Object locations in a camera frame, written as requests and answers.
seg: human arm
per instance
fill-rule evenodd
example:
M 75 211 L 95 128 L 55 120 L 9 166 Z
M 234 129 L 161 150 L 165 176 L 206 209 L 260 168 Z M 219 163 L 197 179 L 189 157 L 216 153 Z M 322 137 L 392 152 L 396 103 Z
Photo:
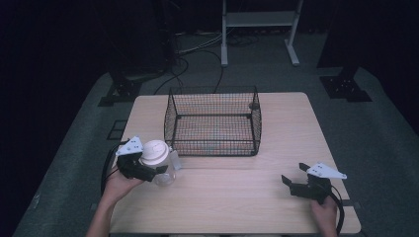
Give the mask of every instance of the human arm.
M 323 204 L 317 200 L 310 201 L 311 214 L 323 237 L 337 237 L 336 216 L 337 205 L 332 197 L 327 197 Z
M 108 178 L 104 193 L 93 216 L 86 237 L 108 236 L 111 217 L 117 202 L 125 197 L 133 188 L 143 183 L 138 179 L 127 179 L 115 167 Z

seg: bottle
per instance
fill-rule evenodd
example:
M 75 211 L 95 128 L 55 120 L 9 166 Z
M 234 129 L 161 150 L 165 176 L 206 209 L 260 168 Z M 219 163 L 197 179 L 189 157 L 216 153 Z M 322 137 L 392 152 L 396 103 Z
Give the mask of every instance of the bottle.
M 144 144 L 141 161 L 145 166 L 150 168 L 157 168 L 161 166 L 168 166 L 163 174 L 158 174 L 154 177 L 153 183 L 157 186 L 169 186 L 176 179 L 175 169 L 169 156 L 169 146 L 161 140 L 151 140 Z

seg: white bracket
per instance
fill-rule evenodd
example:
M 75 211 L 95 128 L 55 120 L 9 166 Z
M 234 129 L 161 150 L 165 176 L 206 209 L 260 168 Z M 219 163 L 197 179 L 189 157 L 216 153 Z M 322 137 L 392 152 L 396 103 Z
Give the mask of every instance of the white bracket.
M 134 136 L 131 140 L 129 140 L 123 147 L 121 147 L 116 155 L 128 155 L 133 153 L 139 153 L 142 152 L 142 143 L 141 140 L 139 140 L 138 136 Z
M 307 173 L 319 178 L 336 178 L 346 180 L 347 176 L 339 171 L 328 167 L 327 165 L 318 162 L 307 170 Z

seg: dark wall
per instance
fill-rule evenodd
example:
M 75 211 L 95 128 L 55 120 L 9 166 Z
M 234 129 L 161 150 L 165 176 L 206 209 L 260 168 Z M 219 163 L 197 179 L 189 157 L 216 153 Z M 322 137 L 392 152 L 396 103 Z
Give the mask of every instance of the dark wall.
M 155 7 L 136 0 L 1 1 L 0 236 L 14 232 L 107 65 L 166 64 Z
M 418 2 L 338 2 L 318 66 L 369 70 L 419 134 Z

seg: gray carpet floor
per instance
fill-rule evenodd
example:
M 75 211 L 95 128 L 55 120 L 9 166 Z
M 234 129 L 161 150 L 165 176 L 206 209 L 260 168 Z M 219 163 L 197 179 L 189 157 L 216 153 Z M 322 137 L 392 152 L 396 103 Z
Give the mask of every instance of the gray carpet floor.
M 383 91 L 378 79 L 360 69 L 355 80 L 372 102 L 330 99 L 319 77 L 340 68 L 317 69 L 326 34 L 297 34 L 294 47 L 300 66 L 292 66 L 284 38 L 259 36 L 244 47 L 228 49 L 229 65 L 220 86 L 255 85 L 259 92 L 303 92 L 314 109 L 340 171 L 349 177 L 346 189 L 369 236 L 417 236 L 419 233 L 419 138 Z M 182 36 L 182 48 L 208 39 Z M 219 45 L 208 47 L 219 55 Z M 215 86 L 221 73 L 218 59 L 207 52 L 183 56 L 188 70 L 184 86 Z M 185 68 L 184 61 L 173 67 Z M 140 95 L 152 95 L 171 73 L 142 84 Z M 100 198 L 102 166 L 117 143 L 108 134 L 118 119 L 127 119 L 132 103 L 98 107 L 112 85 L 104 74 L 92 88 L 44 176 L 15 236 L 83 236 Z M 167 94 L 172 80 L 156 94 Z

